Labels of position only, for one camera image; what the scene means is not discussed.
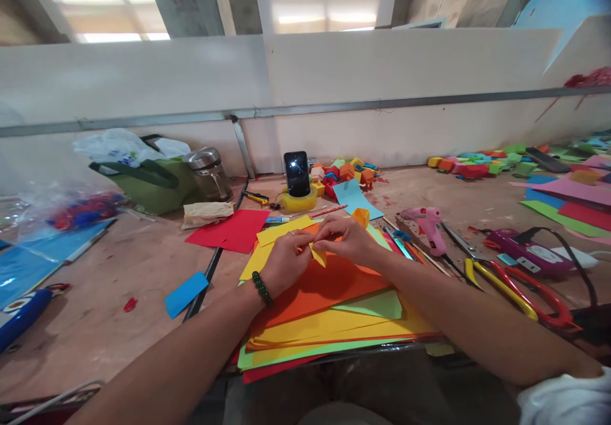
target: white wall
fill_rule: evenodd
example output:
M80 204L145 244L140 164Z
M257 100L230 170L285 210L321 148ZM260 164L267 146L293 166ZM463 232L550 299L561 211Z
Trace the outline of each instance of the white wall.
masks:
M183 113L225 108L472 94L561 86L576 72L611 65L586 20L545 72L554 29L338 32L305 36L184 39L106 45L0 48L0 127L71 121L75 116ZM594 48L595 51L580 48ZM358 155L382 166L422 164L430 155L531 144L611 126L611 95L353 111L243 121L255 170L281 172L285 151L319 159ZM231 175L246 173L231 123L137 127L219 149ZM103 182L72 152L101 131L0 139L0 193L28 181Z

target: stainless steel jar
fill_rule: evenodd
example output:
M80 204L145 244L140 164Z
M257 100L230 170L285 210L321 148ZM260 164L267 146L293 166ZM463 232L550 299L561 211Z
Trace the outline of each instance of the stainless steel jar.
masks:
M187 163L195 174L207 201L222 202L233 197L231 181L223 169L221 155L216 148L208 146L193 151L183 156L183 162Z

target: hot glue gun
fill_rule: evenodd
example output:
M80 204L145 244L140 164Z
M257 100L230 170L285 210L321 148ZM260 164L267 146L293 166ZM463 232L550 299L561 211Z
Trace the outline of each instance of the hot glue gun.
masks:
M437 223L441 222L441 211L436 207L415 207L404 209L399 215L405 219L415 221L420 227L420 234L425 234L431 245L431 254L442 256L446 253L446 243L441 237Z

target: green bag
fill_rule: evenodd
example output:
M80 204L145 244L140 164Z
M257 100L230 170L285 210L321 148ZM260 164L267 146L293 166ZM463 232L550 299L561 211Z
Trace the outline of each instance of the green bag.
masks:
M119 173L104 174L100 171L102 166ZM115 182L128 198L154 215L167 214L185 204L204 200L193 172L180 158L145 160L140 167L117 162L92 162L89 168Z

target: cutting tool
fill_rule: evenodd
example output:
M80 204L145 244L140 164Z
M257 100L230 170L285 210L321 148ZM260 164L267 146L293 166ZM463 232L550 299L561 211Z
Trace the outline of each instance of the cutting tool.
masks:
M474 269L488 279L492 284L502 293L507 295L517 306L526 314L528 318L533 321L538 321L539 317L533 307L526 301L524 301L519 295L517 295L511 288L509 288L501 279L494 275L489 268L492 268L500 276L506 275L505 271L494 261L490 261L487 258L483 258L477 253L476 248L471 246L465 241L458 233L450 228L447 223L441 222L441 226L447 232L448 236L454 241L454 243L466 254L465 260L465 274L467 277L479 286L477 279L475 278Z

